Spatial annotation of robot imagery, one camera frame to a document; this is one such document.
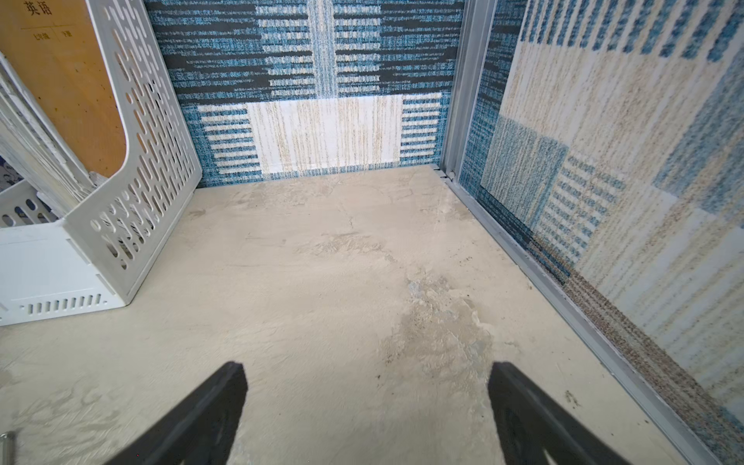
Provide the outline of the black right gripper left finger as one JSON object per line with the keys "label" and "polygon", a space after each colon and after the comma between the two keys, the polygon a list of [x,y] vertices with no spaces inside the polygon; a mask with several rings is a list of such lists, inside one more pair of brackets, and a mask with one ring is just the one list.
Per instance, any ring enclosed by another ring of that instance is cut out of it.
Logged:
{"label": "black right gripper left finger", "polygon": [[243,365],[227,362],[110,464],[226,464],[248,382]]}

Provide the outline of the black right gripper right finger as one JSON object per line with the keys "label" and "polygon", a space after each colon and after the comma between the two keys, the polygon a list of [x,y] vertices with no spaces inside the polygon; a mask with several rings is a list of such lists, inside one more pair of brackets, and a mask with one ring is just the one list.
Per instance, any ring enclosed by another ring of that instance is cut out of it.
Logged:
{"label": "black right gripper right finger", "polygon": [[510,362],[494,362],[488,397],[505,463],[625,464]]}

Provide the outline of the steel nail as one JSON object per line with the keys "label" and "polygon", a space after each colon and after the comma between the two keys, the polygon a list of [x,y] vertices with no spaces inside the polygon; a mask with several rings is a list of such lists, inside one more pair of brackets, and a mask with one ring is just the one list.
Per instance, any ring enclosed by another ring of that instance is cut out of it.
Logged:
{"label": "steel nail", "polygon": [[0,465],[14,465],[17,435],[13,431],[0,434]]}

